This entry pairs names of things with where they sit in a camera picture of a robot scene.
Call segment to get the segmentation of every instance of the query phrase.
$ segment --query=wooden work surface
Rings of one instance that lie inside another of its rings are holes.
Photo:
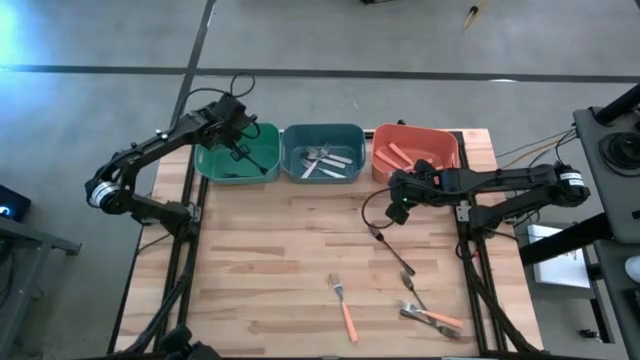
[[[471,168],[495,169],[489,132],[462,131]],[[162,159],[154,199],[180,198],[188,157],[189,149],[183,148]],[[187,320],[194,340],[222,356],[477,355],[462,262],[454,254],[458,236],[452,208],[414,208],[406,225],[384,235],[417,272],[413,281],[429,309],[465,321],[457,342],[398,315],[398,300],[415,299],[400,280],[399,263],[360,217],[364,199],[381,188],[370,164],[349,185],[297,185],[281,174],[270,184],[209,186]],[[196,184],[192,199],[197,191]],[[483,204],[501,199],[502,194],[478,196]],[[369,219],[386,222],[388,204],[388,194],[374,198],[367,207]],[[164,233],[147,228],[141,244]],[[501,306],[541,348],[517,245],[496,237],[487,246]],[[131,344],[158,309],[170,248],[168,239],[138,256],[116,349]],[[360,338],[355,344],[327,284],[330,272],[339,273],[344,283]],[[483,317],[495,349],[486,308]]]

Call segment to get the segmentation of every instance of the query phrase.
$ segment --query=wooden table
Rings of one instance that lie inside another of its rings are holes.
[[[462,131],[471,168],[495,169],[489,132]],[[189,149],[183,148],[162,159],[154,199],[180,198],[188,156]],[[222,356],[477,355],[462,262],[454,254],[458,236],[452,208],[414,208],[406,225],[384,235],[416,270],[414,283],[430,310],[465,321],[458,342],[399,317],[398,300],[415,300],[400,280],[400,265],[360,217],[363,200],[381,188],[370,164],[350,185],[297,185],[281,174],[270,184],[210,186],[187,321],[194,339]],[[196,185],[192,199],[197,190]],[[483,204],[501,199],[502,194],[478,196]],[[385,220],[388,204],[386,194],[374,198],[368,217]],[[164,233],[160,227],[147,228],[141,244]],[[158,309],[170,243],[138,256],[116,349],[131,344]],[[529,342],[541,348],[517,245],[496,237],[488,241],[488,252],[501,306]],[[355,344],[327,284],[330,272],[339,273],[344,283],[360,337]],[[490,348],[495,348],[486,308],[483,317]]]

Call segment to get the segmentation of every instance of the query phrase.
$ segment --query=plastic bin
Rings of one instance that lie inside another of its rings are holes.
[[[364,131],[353,124],[292,125],[282,134],[282,168],[291,181],[300,184],[346,184],[355,181],[366,163]],[[323,168],[344,175],[334,178],[314,170],[307,179],[302,175],[307,168],[302,164],[307,147],[322,148],[330,144],[329,154],[353,160],[344,169],[318,163]]]
[[[389,148],[390,143],[399,147],[414,162],[425,159],[434,167],[445,169],[460,166],[458,141],[450,133],[416,126],[384,124],[376,128],[371,152],[373,178],[379,183],[386,184],[396,168],[376,156],[377,151],[402,167],[411,165]]]
[[[280,132],[269,123],[259,123],[260,136],[257,139],[243,137],[238,145],[247,145],[251,150],[249,157],[268,169],[262,175],[260,169],[249,160],[235,161],[231,158],[231,150],[224,146],[216,146],[211,150],[196,147],[194,165],[198,172],[208,177],[214,184],[239,185],[258,184],[275,181],[280,173]],[[256,130],[249,126],[244,130],[254,135]]]

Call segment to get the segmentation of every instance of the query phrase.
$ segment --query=orange bin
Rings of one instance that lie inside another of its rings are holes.
[[[413,168],[413,164],[393,151],[390,144],[394,144],[413,162],[425,159],[435,168],[460,167],[458,141],[450,133],[416,126],[384,124],[376,128],[373,134],[371,152],[373,178],[379,183],[386,184],[391,173],[397,169],[383,160],[383,157],[402,168]]]

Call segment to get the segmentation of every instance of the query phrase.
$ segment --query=concrete floor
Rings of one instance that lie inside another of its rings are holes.
[[[640,75],[640,11],[631,0],[489,0],[463,33],[474,2],[218,0],[199,66],[452,72],[458,79],[474,72]],[[32,304],[22,331],[22,354],[44,351],[45,359],[58,360],[105,353],[140,227],[127,216],[90,209],[82,185],[114,151],[167,126],[184,79],[69,74],[64,66],[185,68],[205,3],[0,1],[0,71],[63,66],[45,68],[55,73],[0,72],[0,152],[10,154],[0,158],[0,183],[32,198],[30,225],[84,244],[77,258],[51,258],[41,282],[46,296]],[[193,88],[226,88],[228,81],[196,77]],[[401,118],[436,128],[485,127],[501,153],[569,128],[574,109],[604,105],[630,87],[261,77],[243,101],[280,127],[373,128]],[[187,108],[210,100],[194,96]],[[562,156],[593,184],[579,143]],[[139,193],[151,189],[154,170],[140,175]],[[545,209],[542,220],[571,222],[599,211],[594,194],[577,209]],[[595,327],[588,301],[534,298],[534,306],[552,353],[626,358],[619,334],[612,345],[576,335]]]

